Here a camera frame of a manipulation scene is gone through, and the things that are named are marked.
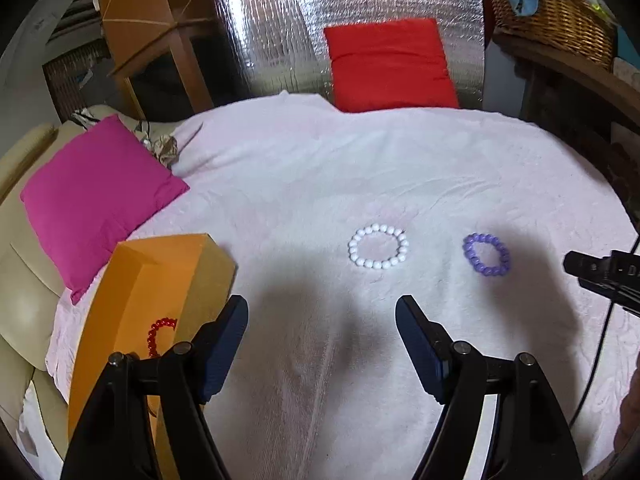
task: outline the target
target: leather sofa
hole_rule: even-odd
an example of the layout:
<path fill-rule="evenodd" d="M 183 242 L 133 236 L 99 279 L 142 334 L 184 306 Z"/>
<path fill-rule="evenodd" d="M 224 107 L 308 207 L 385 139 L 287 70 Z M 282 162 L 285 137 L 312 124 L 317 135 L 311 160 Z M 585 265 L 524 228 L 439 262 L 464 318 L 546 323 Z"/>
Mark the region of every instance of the leather sofa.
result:
<path fill-rule="evenodd" d="M 99 119 L 117 113 L 104 105 L 90 112 Z M 135 129 L 137 120 L 119 116 L 127 128 Z M 151 123 L 150 136 L 176 125 Z M 0 158 L 0 419 L 15 440 L 24 394 L 33 381 L 47 434 L 62 458 L 68 446 L 67 405 L 47 372 L 45 355 L 65 287 L 40 248 L 19 195 L 40 166 L 83 132 L 71 121 L 58 128 L 41 124 Z"/>

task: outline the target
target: bed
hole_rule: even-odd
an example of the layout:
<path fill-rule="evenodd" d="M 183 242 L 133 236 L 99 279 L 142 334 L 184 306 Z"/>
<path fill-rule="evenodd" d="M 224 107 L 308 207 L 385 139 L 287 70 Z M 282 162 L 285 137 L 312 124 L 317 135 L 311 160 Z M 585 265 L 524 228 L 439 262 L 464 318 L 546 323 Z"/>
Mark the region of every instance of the bed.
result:
<path fill-rule="evenodd" d="M 573 150 L 498 114 L 343 114 L 285 92 L 205 112 L 174 134 L 195 123 L 172 167 L 191 190 L 130 238 L 206 232 L 238 265 L 232 291 L 248 300 L 249 327 L 205 408 L 233 478 L 411 477 L 440 407 L 396 330 L 402 294 L 484 354 L 531 352 L 571 416 L 607 304 L 562 272 L 562 257 L 624 250 L 635 237 L 615 193 Z M 351 235 L 374 221 L 405 229 L 401 265 L 349 260 Z M 18 224 L 28 228 L 24 216 Z M 462 251 L 471 232 L 505 241 L 509 274 L 473 272 Z M 68 290 L 52 299 L 46 368 L 65 399 L 101 275 L 76 306 Z M 636 318 L 616 309 L 574 428 L 585 470 L 612 450 L 639 336 Z M 469 479 L 482 471 L 493 407 L 487 398 Z"/>

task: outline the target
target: orange cardboard box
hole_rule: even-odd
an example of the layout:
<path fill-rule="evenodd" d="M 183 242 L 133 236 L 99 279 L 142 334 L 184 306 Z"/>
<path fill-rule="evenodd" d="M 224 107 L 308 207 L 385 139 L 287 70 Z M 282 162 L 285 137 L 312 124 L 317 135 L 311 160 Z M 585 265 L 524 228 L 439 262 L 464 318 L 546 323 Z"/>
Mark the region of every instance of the orange cardboard box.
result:
<path fill-rule="evenodd" d="M 174 342 L 190 341 L 218 317 L 228 299 L 236 265 L 207 234 L 121 242 L 113 251 L 86 318 L 71 381 L 68 436 L 71 439 L 91 391 L 114 351 L 148 357 L 146 338 L 163 317 L 177 319 L 175 332 L 156 336 L 162 355 Z M 159 413 L 148 398 L 156 455 L 165 479 L 178 478 Z"/>

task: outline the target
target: metal screw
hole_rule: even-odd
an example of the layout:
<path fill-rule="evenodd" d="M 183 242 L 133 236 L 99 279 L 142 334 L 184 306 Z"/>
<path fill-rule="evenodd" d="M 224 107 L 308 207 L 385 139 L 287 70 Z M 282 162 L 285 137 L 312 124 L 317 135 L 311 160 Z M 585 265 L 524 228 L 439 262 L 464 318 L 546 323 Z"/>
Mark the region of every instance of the metal screw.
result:
<path fill-rule="evenodd" d="M 174 353 L 178 355 L 185 355 L 191 350 L 191 343 L 188 341 L 180 341 L 174 345 Z"/>
<path fill-rule="evenodd" d="M 466 355 L 471 352 L 471 345 L 466 341 L 456 341 L 453 343 L 453 349 L 459 354 Z"/>
<path fill-rule="evenodd" d="M 122 352 L 114 352 L 109 356 L 108 362 L 111 366 L 120 366 L 124 361 L 124 355 Z"/>
<path fill-rule="evenodd" d="M 533 355 L 531 354 L 527 354 L 526 352 L 523 352 L 522 354 L 520 354 L 520 360 L 522 361 L 523 364 L 526 364 L 527 366 L 536 364 L 536 358 L 533 357 Z"/>

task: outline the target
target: wooden shelf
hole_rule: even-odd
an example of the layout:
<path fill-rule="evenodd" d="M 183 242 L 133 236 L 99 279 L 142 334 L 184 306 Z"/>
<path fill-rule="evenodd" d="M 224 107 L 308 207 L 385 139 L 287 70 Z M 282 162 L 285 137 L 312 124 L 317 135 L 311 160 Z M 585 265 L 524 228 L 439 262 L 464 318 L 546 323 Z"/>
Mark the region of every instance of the wooden shelf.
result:
<path fill-rule="evenodd" d="M 640 92 L 589 59 L 496 30 L 494 42 L 507 54 L 545 66 L 595 92 L 640 126 Z"/>

